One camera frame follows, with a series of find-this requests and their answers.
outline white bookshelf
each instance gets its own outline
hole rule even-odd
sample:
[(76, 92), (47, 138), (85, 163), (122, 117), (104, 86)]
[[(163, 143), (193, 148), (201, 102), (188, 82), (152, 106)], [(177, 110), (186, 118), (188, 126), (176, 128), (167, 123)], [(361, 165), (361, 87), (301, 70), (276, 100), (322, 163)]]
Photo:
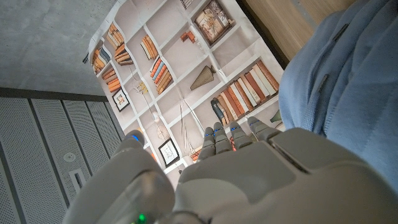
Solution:
[[(112, 109), (125, 133), (141, 128), (152, 153), (165, 171), (171, 171), (180, 164), (191, 164), (190, 148), (182, 133), (181, 126), (187, 127), (187, 137), (192, 148), (201, 146), (203, 128), (213, 126), (218, 118), (214, 114), (210, 101), (218, 96), (240, 74), (248, 72), (258, 61), (262, 60), (275, 79), (280, 82), (283, 69), (271, 51), (261, 39), (255, 28), (244, 15), (238, 4), (232, 0), (218, 0), (227, 15), (235, 23), (223, 36), (210, 46), (204, 36), (192, 22), (197, 14), (210, 0), (194, 0), (185, 10), (180, 0), (127, 0), (119, 7), (113, 23), (122, 33), (126, 50), (134, 64), (120, 66), (112, 59), (103, 71), (97, 74), (98, 81), (104, 89)], [(190, 40), (182, 42), (180, 36), (192, 31), (197, 37), (194, 44)], [(98, 45), (104, 45), (109, 56), (113, 58), (114, 49), (102, 34)], [(145, 35), (152, 39), (157, 51), (170, 71), (173, 80), (160, 95), (150, 77), (149, 69), (154, 60), (148, 60), (140, 46)], [(215, 80), (191, 91), (190, 86), (203, 67), (214, 66), (217, 72)], [(130, 105), (119, 112), (113, 102), (107, 84), (101, 78), (104, 71), (113, 67), (121, 81), (122, 89)], [(148, 93), (141, 94), (135, 87), (144, 82)], [(238, 123), (247, 129), (245, 122), (249, 116), (269, 119), (278, 109), (278, 96), (258, 106), (254, 111), (241, 118)], [(159, 123), (152, 119), (152, 113), (158, 112)], [(158, 148), (164, 143), (157, 136), (157, 126), (164, 125), (175, 143), (180, 155), (178, 165), (166, 169)]]

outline gray panel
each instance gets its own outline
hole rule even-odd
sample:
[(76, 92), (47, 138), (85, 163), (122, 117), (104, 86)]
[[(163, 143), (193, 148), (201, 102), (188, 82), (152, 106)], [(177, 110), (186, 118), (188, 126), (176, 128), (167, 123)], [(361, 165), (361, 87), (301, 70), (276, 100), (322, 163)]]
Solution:
[(63, 101), (81, 149), (94, 174), (109, 160), (84, 101)]
[(27, 99), (0, 105), (0, 141), (27, 223), (60, 223), (67, 206)]
[(116, 115), (114, 114), (113, 110), (112, 110), (112, 106), (109, 102), (105, 103), (105, 107), (108, 110), (109, 115), (111, 116), (111, 119), (113, 121), (114, 127), (116, 128), (116, 131), (119, 134), (120, 139), (124, 139), (124, 132), (122, 127), (120, 127), (119, 121), (116, 117)]
[[(86, 163), (81, 154), (75, 135), (70, 127), (61, 101), (32, 100), (50, 152), (57, 166), (58, 173), (70, 202), (76, 197), (76, 189), (72, 184), (69, 172), (81, 168), (86, 180), (90, 178)], [(64, 155), (73, 153), (76, 159), (72, 162), (64, 160)]]
[(21, 223), (18, 211), (12, 198), (6, 173), (0, 161), (0, 223)]
[(106, 111), (104, 103), (101, 102), (87, 102), (88, 109), (93, 115), (94, 122), (97, 125), (99, 134), (104, 141), (105, 148), (110, 156), (119, 147), (120, 139), (113, 126), (111, 118)]

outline stacked books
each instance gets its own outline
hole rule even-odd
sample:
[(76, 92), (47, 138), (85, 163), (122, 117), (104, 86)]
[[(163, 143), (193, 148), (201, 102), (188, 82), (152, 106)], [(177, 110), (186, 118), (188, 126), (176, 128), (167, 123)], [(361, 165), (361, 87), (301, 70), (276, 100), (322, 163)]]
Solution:
[(104, 69), (105, 65), (111, 60), (108, 53), (102, 48), (102, 46), (94, 51), (93, 56), (93, 70), (96, 74)]
[(102, 74), (102, 79), (108, 84), (109, 91), (113, 93), (121, 88), (120, 81), (113, 68)]
[(113, 48), (116, 50), (122, 44), (124, 44), (124, 39), (118, 28), (112, 23), (109, 27), (108, 34), (106, 35), (106, 39), (111, 43)]
[(124, 48), (124, 39), (118, 28), (112, 23), (109, 27), (106, 39), (111, 43), (115, 49), (114, 58), (120, 65), (132, 65), (132, 59), (129, 53)]
[(132, 62), (132, 59), (129, 55), (129, 53), (126, 51), (124, 48), (124, 44), (120, 45), (114, 53), (114, 58), (118, 64), (121, 66), (123, 65), (132, 65), (134, 62)]
[(144, 49), (144, 52), (147, 55), (148, 60), (157, 58), (158, 53), (156, 47), (148, 35), (142, 38), (141, 47), (142, 49)]
[(219, 96), (211, 107), (223, 125), (236, 121), (256, 109), (279, 90), (279, 84), (260, 60), (250, 72), (241, 74)]
[(172, 75), (170, 74), (165, 63), (159, 56), (156, 58), (152, 69), (149, 71), (150, 77), (153, 79), (155, 85), (157, 86), (157, 93), (160, 95), (172, 81)]

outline person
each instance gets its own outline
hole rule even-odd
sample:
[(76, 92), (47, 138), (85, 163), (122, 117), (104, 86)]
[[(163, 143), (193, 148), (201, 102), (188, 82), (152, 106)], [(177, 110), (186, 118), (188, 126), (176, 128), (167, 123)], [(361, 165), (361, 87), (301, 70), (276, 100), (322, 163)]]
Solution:
[(398, 192), (398, 1), (359, 0), (327, 17), (285, 69), (287, 129), (307, 129), (372, 165)]

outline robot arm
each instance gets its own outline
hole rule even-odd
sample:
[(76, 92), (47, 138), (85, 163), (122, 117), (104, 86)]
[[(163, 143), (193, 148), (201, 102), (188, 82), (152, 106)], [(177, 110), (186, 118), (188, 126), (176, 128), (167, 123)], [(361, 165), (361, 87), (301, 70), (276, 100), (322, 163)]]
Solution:
[(206, 128), (198, 162), (173, 188), (139, 131), (82, 188), (64, 223), (392, 223), (394, 191), (364, 161), (302, 129), (249, 118), (231, 150), (220, 123)]

